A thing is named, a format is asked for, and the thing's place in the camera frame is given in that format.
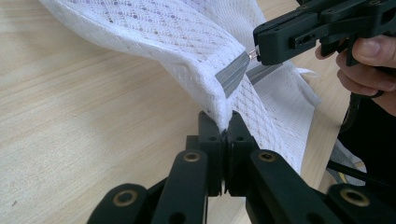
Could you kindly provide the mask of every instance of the finger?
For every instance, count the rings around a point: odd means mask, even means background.
[[[356,64],[354,66],[347,66],[347,53],[341,52],[336,62],[343,73],[352,81],[359,83],[371,89],[381,91],[396,91],[396,77],[384,73],[372,66],[365,64]]]
[[[352,55],[360,63],[395,68],[396,38],[385,35],[359,38],[353,46]]]
[[[385,111],[396,117],[396,91],[384,91],[384,93],[373,99]]]
[[[349,91],[355,92],[359,95],[367,95],[372,96],[375,95],[378,90],[363,86],[354,80],[350,79],[341,69],[338,70],[337,73],[338,78],[340,79],[341,84]]]

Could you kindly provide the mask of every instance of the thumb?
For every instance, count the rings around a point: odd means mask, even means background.
[[[353,57],[360,63],[371,66],[396,67],[396,37],[379,35],[358,39],[352,50]]]

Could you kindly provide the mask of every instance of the grey trim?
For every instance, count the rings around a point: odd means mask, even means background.
[[[233,60],[230,65],[216,74],[216,78],[224,89],[225,95],[229,97],[231,93],[238,87],[244,74],[247,71],[250,59],[247,53],[242,53]]]
[[[250,80],[251,84],[254,85],[260,80],[262,80],[267,75],[274,72],[278,67],[282,66],[282,63],[265,66],[260,64],[250,70],[247,71],[247,77]]]

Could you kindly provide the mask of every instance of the light wood grain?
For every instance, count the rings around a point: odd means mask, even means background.
[[[271,18],[295,3],[260,1]],[[332,61],[321,77],[303,178],[317,188],[346,109]],[[199,106],[156,62],[99,48],[38,1],[0,2],[0,222],[84,223],[112,188],[169,173]],[[248,223],[242,199],[209,201],[208,223]]]

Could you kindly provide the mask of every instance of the mesh garment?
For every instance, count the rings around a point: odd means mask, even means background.
[[[39,1],[92,43],[160,62],[220,131],[238,111],[261,148],[279,152],[300,171],[318,97],[291,63],[254,86],[245,75],[259,65],[247,61],[246,51],[254,49],[253,29],[265,22],[255,1]],[[287,101],[277,100],[280,92]],[[291,109],[293,117],[279,113]]]

